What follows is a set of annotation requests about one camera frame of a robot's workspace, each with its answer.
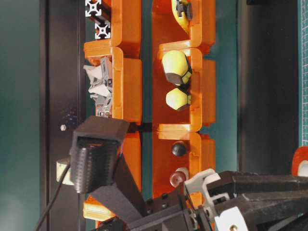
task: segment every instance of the orange plastic bin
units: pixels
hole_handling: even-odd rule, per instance
[[[172,154],[174,142],[187,142],[189,152],[181,157]],[[208,135],[196,132],[153,132],[153,197],[174,190],[170,175],[178,168],[186,167],[189,178],[208,168],[215,169],[215,141]],[[191,195],[194,206],[203,201],[200,192]]]
[[[192,4],[192,20],[187,34],[176,22],[171,0],[153,0],[152,37],[153,47],[160,50],[199,48],[209,53],[215,43],[216,11],[215,0],[189,0]]]
[[[141,0],[111,0],[111,37],[86,42],[84,50],[120,47],[125,57],[139,58],[141,46]]]
[[[113,105],[112,117],[141,124],[142,120],[142,63],[139,59],[124,58],[118,47],[85,50],[85,58],[93,66],[100,65],[104,56],[112,56]]]
[[[126,135],[123,142],[123,155],[141,191],[141,141],[138,131]],[[83,216],[96,221],[106,221],[113,218],[115,214],[90,195],[84,202]]]
[[[166,104],[166,94],[175,88],[167,82],[162,57],[159,52],[153,63],[153,127],[158,131],[197,132],[202,126],[209,126],[216,120],[216,76],[215,62],[204,60],[197,48],[183,49],[192,67],[190,94],[191,105],[183,111],[176,111]]]

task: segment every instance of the black aluminum profile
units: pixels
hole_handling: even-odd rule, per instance
[[[56,161],[68,157],[73,130],[85,120],[85,5],[84,0],[41,0],[39,4],[42,212],[58,186]],[[41,231],[84,231],[84,199],[73,186],[63,185]]]

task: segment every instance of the cable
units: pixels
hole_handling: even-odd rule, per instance
[[[60,189],[61,189],[61,186],[62,186],[64,177],[66,176],[66,174],[67,174],[67,172],[68,172],[68,170],[69,170],[70,167],[71,167],[71,164],[70,164],[70,162],[68,162],[67,166],[65,167],[65,169],[64,169],[64,171],[63,171],[63,173],[62,173],[62,175],[61,175],[61,177],[60,177],[58,188],[57,188],[55,194],[53,195],[52,200],[49,202],[49,204],[48,204],[47,207],[45,208],[45,210],[44,210],[42,216],[39,218],[39,221],[37,222],[37,225],[35,226],[34,231],[39,231],[41,225],[43,224],[43,221],[44,221],[45,217],[48,215],[49,210],[51,209],[53,203],[54,203],[55,200],[57,199],[57,196],[58,196],[59,191],[60,191]]]

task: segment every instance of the black cap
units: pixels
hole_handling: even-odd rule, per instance
[[[183,156],[187,153],[188,147],[183,141],[177,141],[172,145],[172,154]]]

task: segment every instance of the screw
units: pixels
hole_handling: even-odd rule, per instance
[[[230,231],[237,231],[237,226],[232,225],[232,226],[230,227]]]
[[[61,125],[60,130],[61,130],[61,131],[65,131],[65,130],[66,130],[65,124],[62,124],[62,125]]]

